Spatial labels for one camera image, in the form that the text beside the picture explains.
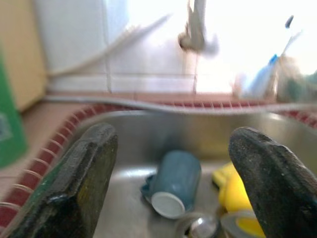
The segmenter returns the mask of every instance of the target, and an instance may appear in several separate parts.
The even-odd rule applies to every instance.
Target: sink
[[[118,152],[94,238],[175,237],[177,221],[157,214],[139,190],[145,178],[156,171],[163,155],[173,149],[189,151],[201,161],[195,212],[219,214],[218,191],[211,182],[211,174],[229,162],[229,136],[240,126],[253,127],[286,145],[313,173],[317,172],[315,130],[278,114],[195,116],[113,112],[83,122],[73,141],[88,127],[102,121],[117,130]]]

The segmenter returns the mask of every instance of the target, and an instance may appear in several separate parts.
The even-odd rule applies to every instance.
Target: tiled wall
[[[51,91],[230,92],[241,72],[258,69],[281,51],[289,37],[284,28],[304,3],[207,0],[208,49],[183,52],[177,36],[186,23],[187,0],[35,0],[50,71],[75,65],[109,46],[127,24],[142,28],[134,40],[108,57],[69,75],[52,77]]]

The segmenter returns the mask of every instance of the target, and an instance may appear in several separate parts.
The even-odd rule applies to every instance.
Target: red tile border
[[[7,227],[17,214],[17,210],[0,205],[0,227]]]
[[[206,108],[209,110],[214,109],[222,110],[223,108],[232,109],[242,109],[250,107],[260,107],[261,105],[267,105],[271,103],[265,102],[246,102],[246,101],[235,101],[235,102],[160,102],[157,104],[174,106],[180,108]],[[91,118],[95,115],[100,115],[105,112],[113,111],[125,111],[125,110],[141,110],[139,108],[132,108],[127,106],[112,105],[112,104],[95,104],[85,107],[81,111],[74,112],[70,117],[68,117],[63,125],[57,130],[56,134],[49,140],[46,147],[43,148],[37,158],[32,162],[31,166],[26,170],[23,176],[18,180],[17,185],[21,185],[26,189],[29,188],[30,191],[36,189],[37,185],[41,181],[41,177],[46,174],[50,164],[71,138],[76,127],[85,119]],[[280,114],[287,116],[289,118],[294,118],[298,121],[304,122],[307,125],[317,128],[317,118],[311,117],[308,113],[290,111],[281,112]],[[23,189],[22,187],[13,187],[7,197],[5,197],[3,203],[11,203],[16,206],[23,206],[29,197],[30,193]],[[12,221],[17,211],[13,208],[0,203],[0,228],[6,228]]]

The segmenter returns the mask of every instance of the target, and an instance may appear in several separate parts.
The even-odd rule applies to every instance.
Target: yellow object
[[[265,234],[257,219],[241,217],[236,220],[236,224],[241,230],[248,234],[260,238],[265,238]]]
[[[212,175],[212,181],[219,186],[219,202],[228,212],[253,210],[242,179],[232,163],[228,163],[215,171]],[[263,230],[256,219],[239,218],[236,224],[246,233],[265,238]]]

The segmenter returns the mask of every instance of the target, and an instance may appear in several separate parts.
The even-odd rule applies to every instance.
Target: blue mug
[[[156,173],[147,177],[141,193],[162,216],[176,219],[194,208],[202,168],[184,151],[167,153]]]

